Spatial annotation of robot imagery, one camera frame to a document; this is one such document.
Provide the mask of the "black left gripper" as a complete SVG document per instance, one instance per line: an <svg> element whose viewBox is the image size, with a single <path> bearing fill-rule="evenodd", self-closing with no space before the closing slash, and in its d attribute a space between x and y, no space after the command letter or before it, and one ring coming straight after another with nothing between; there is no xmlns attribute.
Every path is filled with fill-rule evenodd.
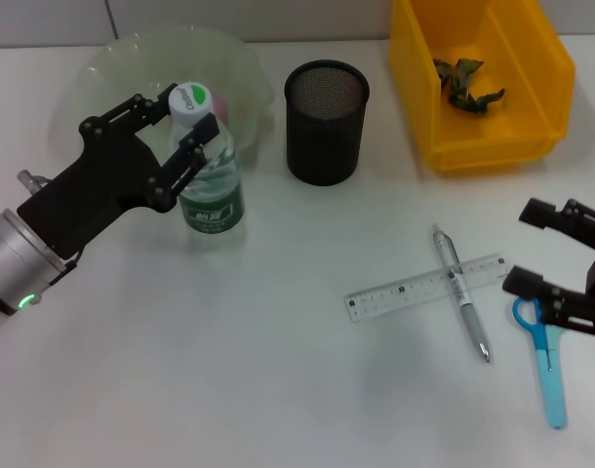
<svg viewBox="0 0 595 468"><path fill-rule="evenodd" d="M161 166L137 132L170 114L169 85L157 99L135 94L79 127L79 158L17 209L20 219L63 259L73 257L125 212L169 212L208 164L204 146L218 136L214 114L203 117Z"/></svg>

